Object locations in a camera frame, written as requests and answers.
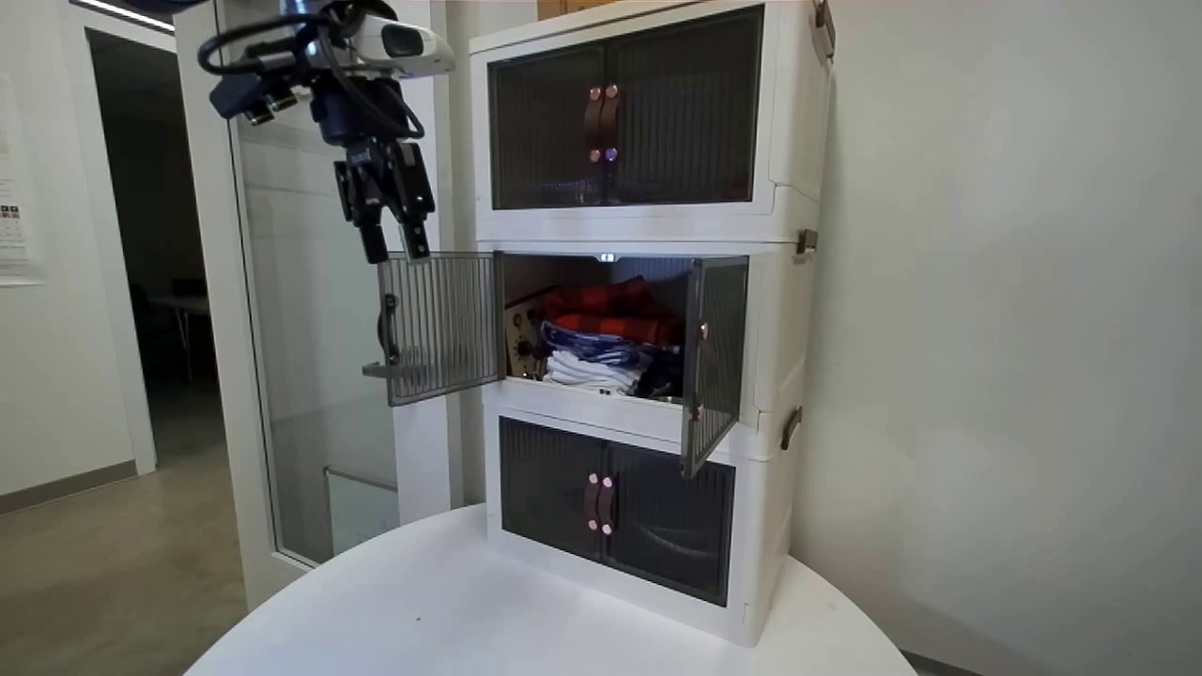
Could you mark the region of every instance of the cabinet drawer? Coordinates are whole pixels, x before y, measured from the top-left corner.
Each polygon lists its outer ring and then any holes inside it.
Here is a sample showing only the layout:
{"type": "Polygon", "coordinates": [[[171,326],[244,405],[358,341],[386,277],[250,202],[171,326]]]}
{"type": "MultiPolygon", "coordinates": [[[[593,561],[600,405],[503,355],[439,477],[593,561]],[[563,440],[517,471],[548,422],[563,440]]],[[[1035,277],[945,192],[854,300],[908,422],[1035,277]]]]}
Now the cabinet drawer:
{"type": "Polygon", "coordinates": [[[394,258],[367,371],[391,405],[521,381],[515,411],[611,422],[690,475],[740,422],[749,276],[749,256],[394,258]]]}
{"type": "Polygon", "coordinates": [[[488,211],[751,202],[761,9],[488,62],[488,211]]]}
{"type": "Polygon", "coordinates": [[[500,419],[503,530],[726,605],[735,471],[500,419]]]}

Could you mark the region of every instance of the gray floor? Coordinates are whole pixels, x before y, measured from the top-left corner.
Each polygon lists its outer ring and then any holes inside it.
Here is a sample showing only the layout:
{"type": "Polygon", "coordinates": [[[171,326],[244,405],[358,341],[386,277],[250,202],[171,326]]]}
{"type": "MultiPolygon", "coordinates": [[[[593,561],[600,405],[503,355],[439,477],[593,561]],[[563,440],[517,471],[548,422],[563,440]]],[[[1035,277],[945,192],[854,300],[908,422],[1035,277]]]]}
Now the gray floor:
{"type": "Polygon", "coordinates": [[[183,674],[244,618],[214,401],[178,387],[153,405],[158,475],[0,514],[2,676],[183,674]]]}

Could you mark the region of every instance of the drawer front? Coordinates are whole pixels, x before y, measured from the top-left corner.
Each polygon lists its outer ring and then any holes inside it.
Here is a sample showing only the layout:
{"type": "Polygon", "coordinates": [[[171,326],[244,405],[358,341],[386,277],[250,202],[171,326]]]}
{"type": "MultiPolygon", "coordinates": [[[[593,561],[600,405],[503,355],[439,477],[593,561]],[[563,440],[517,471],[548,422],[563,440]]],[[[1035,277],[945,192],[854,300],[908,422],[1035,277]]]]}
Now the drawer front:
{"type": "Polygon", "coordinates": [[[500,419],[503,530],[680,591],[727,603],[731,467],[500,419]]]}
{"type": "Polygon", "coordinates": [[[761,9],[488,62],[488,211],[751,202],[761,9]]]}

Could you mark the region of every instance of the table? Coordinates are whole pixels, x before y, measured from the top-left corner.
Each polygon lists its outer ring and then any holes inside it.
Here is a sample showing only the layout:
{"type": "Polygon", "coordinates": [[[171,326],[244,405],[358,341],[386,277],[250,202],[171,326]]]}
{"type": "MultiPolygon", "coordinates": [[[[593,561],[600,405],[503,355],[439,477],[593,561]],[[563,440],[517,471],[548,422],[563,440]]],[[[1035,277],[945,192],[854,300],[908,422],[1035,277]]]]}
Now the table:
{"type": "Polygon", "coordinates": [[[483,506],[391,530],[244,618],[190,676],[914,676],[828,580],[790,561],[759,645],[538,574],[483,506]]]}

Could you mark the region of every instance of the white cabinet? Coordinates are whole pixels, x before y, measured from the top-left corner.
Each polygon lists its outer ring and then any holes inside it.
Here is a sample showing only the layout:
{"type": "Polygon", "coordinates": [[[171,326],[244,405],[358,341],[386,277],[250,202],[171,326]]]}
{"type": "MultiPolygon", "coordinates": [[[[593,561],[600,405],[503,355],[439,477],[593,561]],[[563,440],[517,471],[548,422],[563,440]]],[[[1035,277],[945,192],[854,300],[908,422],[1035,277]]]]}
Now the white cabinet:
{"type": "Polygon", "coordinates": [[[391,401],[479,387],[497,548],[756,643],[809,371],[813,6],[626,0],[469,69],[477,252],[383,276],[391,401]]]}

